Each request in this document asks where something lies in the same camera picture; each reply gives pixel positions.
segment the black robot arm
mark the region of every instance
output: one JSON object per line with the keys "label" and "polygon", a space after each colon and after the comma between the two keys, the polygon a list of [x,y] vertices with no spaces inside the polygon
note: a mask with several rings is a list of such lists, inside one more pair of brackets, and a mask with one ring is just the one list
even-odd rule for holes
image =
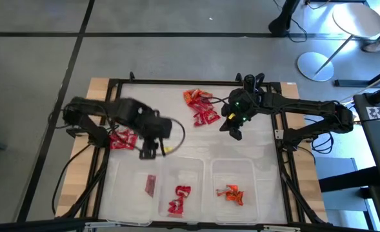
{"label": "black robot arm", "polygon": [[269,115],[284,111],[322,116],[323,120],[309,126],[278,131],[276,139],[281,140],[283,148],[292,151],[303,139],[316,139],[320,134],[330,131],[347,133],[353,130],[352,111],[337,101],[289,99],[278,93],[267,93],[259,87],[263,79],[264,74],[257,77],[247,75],[243,88],[230,93],[228,104],[221,108],[221,114],[226,117],[226,121],[220,131],[229,131],[233,138],[241,140],[239,128],[258,113]]}
{"label": "black robot arm", "polygon": [[[65,124],[79,126],[81,130],[75,129],[76,132],[87,132],[89,143],[100,148],[109,145],[109,135],[107,130],[97,126],[89,115],[108,117],[144,138],[140,159],[154,159],[158,148],[155,140],[169,138],[172,129],[170,119],[160,117],[158,111],[135,99],[121,98],[114,102],[103,102],[74,97],[63,110]],[[74,129],[68,129],[67,132],[75,136]]]}

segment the metal pole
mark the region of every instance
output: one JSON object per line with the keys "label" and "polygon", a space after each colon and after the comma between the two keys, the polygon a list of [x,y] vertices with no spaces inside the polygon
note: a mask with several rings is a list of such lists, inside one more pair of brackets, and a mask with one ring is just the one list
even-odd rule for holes
{"label": "metal pole", "polygon": [[352,38],[353,38],[353,35],[350,35],[349,38],[347,38],[347,40],[333,53],[333,55],[331,55],[329,59],[327,59],[327,61],[318,69],[318,71],[316,71],[316,74],[318,74],[333,59],[333,57],[335,57],[340,52],[340,50],[342,50],[342,48],[346,46],[346,44]]}

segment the clear plastic bin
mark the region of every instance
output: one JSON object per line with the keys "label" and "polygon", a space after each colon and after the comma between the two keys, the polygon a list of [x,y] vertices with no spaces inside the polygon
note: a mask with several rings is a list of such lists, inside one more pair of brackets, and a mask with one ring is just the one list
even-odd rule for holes
{"label": "clear plastic bin", "polygon": [[[221,225],[250,225],[259,219],[258,200],[255,184],[254,165],[250,159],[212,160],[213,209],[215,223]],[[225,189],[227,184],[237,185],[244,191],[243,206],[226,200],[225,195],[217,196],[217,189]]]}
{"label": "clear plastic bin", "polygon": [[[146,192],[149,175],[156,176],[154,195]],[[152,222],[153,205],[156,202],[156,191],[159,174],[154,160],[140,160],[137,155],[123,154],[111,195],[111,218],[120,224],[148,226]]]}
{"label": "clear plastic bin", "polygon": [[[199,222],[203,196],[204,162],[201,159],[166,157],[163,162],[160,181],[158,213],[165,220]],[[184,199],[184,213],[168,212],[169,203],[177,199],[177,186],[191,186],[191,192]]]}

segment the wooden board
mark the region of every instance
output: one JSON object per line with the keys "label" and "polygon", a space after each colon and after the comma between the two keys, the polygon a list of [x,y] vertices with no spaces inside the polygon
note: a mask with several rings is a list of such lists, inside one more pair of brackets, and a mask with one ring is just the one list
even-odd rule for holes
{"label": "wooden board", "polygon": [[[108,81],[109,79],[92,78],[86,98],[103,101],[105,99]],[[299,93],[297,91],[297,86],[295,83],[283,82],[281,83],[281,87],[282,93],[285,97],[299,98]],[[287,113],[286,116],[288,126],[290,128],[300,128],[305,126],[305,120],[303,119],[302,115]],[[93,120],[98,122],[99,118],[94,117]],[[283,128],[280,118],[278,118],[277,123],[279,125],[279,128]],[[74,142],[71,156],[75,155],[79,150],[85,147],[86,142],[86,136],[77,137]],[[305,142],[302,142],[300,146],[310,150],[310,146]],[[60,216],[66,213],[69,210],[70,206],[76,201],[76,199],[78,199],[84,190],[86,186],[86,180],[88,178],[93,151],[93,147],[89,147],[86,151],[84,151],[82,155],[76,158],[69,165],[63,182],[61,196],[59,197],[56,216]],[[306,151],[299,150],[294,152],[294,159],[301,193],[309,205],[312,207],[312,209],[317,213],[317,215],[322,220],[327,221],[327,215],[325,206],[323,204],[323,198],[321,195],[313,157]],[[94,194],[95,193],[92,193],[92,197],[88,205],[87,216],[92,215],[92,208],[94,206],[94,201],[92,199],[94,199]],[[290,203],[292,205],[293,218],[295,221],[298,221],[295,200],[293,194],[291,193]]]}

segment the cable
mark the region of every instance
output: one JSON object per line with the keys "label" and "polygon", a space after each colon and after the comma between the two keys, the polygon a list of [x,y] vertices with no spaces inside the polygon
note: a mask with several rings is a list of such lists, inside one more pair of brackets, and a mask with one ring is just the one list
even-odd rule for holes
{"label": "cable", "polygon": [[[277,3],[277,1],[273,0],[273,2],[275,3],[275,5],[277,6],[277,8],[281,11],[283,8],[279,5],[279,3]],[[289,38],[289,40],[291,40],[293,43],[304,43],[307,41],[307,31],[300,26],[300,24],[294,20],[293,18],[291,18],[291,20],[297,25],[297,27],[299,27],[299,29],[305,34],[305,39],[304,41],[295,41],[292,39],[292,37],[290,36],[290,33],[287,33],[287,36]]]}
{"label": "cable", "polygon": [[[316,120],[313,120],[313,119],[306,119],[305,118],[305,120],[308,120],[308,121],[312,121],[312,122],[317,122]],[[313,140],[312,141],[312,150],[313,151],[316,151],[316,152],[318,152],[318,153],[320,153],[320,154],[324,154],[324,155],[327,155],[327,154],[329,154],[330,152],[332,152],[332,150],[333,150],[333,144],[334,144],[334,139],[333,139],[333,135],[332,135],[332,133],[331,132],[327,132],[328,134],[329,134],[329,139],[328,140],[326,140],[326,141],[324,141],[324,142],[322,142],[322,143],[320,143],[320,144],[318,144],[318,145],[314,145],[314,142],[315,142],[315,140]],[[323,148],[323,149],[317,149],[317,148],[319,148],[319,147],[321,147],[321,146],[323,146],[323,145],[325,145],[326,143],[328,143],[328,142],[330,142],[330,146],[329,147],[327,147],[327,148]]]}
{"label": "cable", "polygon": [[[50,112],[49,116],[48,116],[48,124],[50,124],[50,119],[52,118],[52,114],[54,112]],[[55,126],[55,129],[63,129],[63,128],[67,128],[67,127],[70,127],[71,125],[63,125],[63,126]]]}
{"label": "cable", "polygon": [[219,103],[219,102],[222,102],[224,104],[228,104],[227,102],[225,102],[225,100],[227,100],[228,98],[230,97],[225,97],[223,99],[219,98],[219,97],[202,97],[202,101],[207,103],[208,101],[205,101],[205,100],[208,100],[208,99],[215,99],[215,100],[218,100],[218,101],[214,101],[214,102],[210,102],[211,104],[216,104],[216,103]]}
{"label": "cable", "polygon": [[314,165],[316,165],[316,158],[314,157],[314,155],[313,155],[313,153],[312,153],[311,151],[309,151],[309,150],[306,149],[306,148],[300,147],[300,146],[298,146],[297,148],[300,148],[300,149],[302,149],[302,150],[305,150],[305,151],[307,151],[311,156],[313,156]]}
{"label": "cable", "polygon": [[379,121],[380,119],[367,119],[367,120],[360,120],[360,121],[354,121],[354,122],[370,122],[370,121]]}
{"label": "cable", "polygon": [[183,130],[183,138],[181,139],[181,141],[179,142],[179,144],[175,148],[173,148],[171,151],[165,153],[165,155],[169,155],[171,153],[176,152],[178,150],[178,148],[180,148],[181,145],[183,145],[184,140],[185,140],[185,128],[181,124],[181,122],[179,122],[177,119],[168,118],[168,117],[166,119],[170,119],[171,121],[176,122],[181,127],[181,129]]}
{"label": "cable", "polygon": [[293,22],[297,25],[297,27],[299,27],[299,29],[304,33],[304,35],[305,35],[305,39],[304,39],[303,41],[295,41],[295,40],[293,40],[292,37],[290,36],[290,33],[287,33],[288,38],[289,38],[293,43],[304,43],[304,42],[306,42],[306,41],[307,41],[307,31],[306,31],[304,28],[302,28],[302,27],[300,26],[300,24],[299,24],[298,22],[296,22],[296,20],[294,20],[293,18],[292,18],[292,21],[293,21]]}
{"label": "cable", "polygon": [[89,148],[89,146],[91,146],[91,144],[88,144],[86,145],[84,148],[81,149],[81,151],[78,151],[78,153],[76,153],[66,164],[65,166],[63,167],[62,171],[61,171],[61,174],[59,176],[59,179],[58,179],[58,183],[56,184],[56,187],[55,187],[55,190],[54,190],[54,194],[52,195],[52,212],[54,213],[54,215],[56,215],[56,210],[55,210],[55,198],[56,198],[56,193],[58,191],[58,187],[59,187],[59,184],[61,183],[61,179],[62,179],[62,176],[63,176],[63,173],[65,172],[66,168],[68,167],[68,165],[76,158],[78,157],[80,154],[82,154],[82,152],[84,152],[84,150],[86,150],[87,148]]}
{"label": "cable", "polygon": [[327,3],[329,3],[331,0],[327,0],[325,3],[323,3],[321,6],[318,6],[318,7],[316,7],[316,8],[313,8],[312,6],[310,6],[310,2],[309,3],[307,3],[307,5],[308,5],[308,7],[310,8],[310,9],[312,9],[312,10],[317,10],[317,9],[319,9],[319,8],[321,8],[321,7],[323,7],[323,6],[325,6]]}

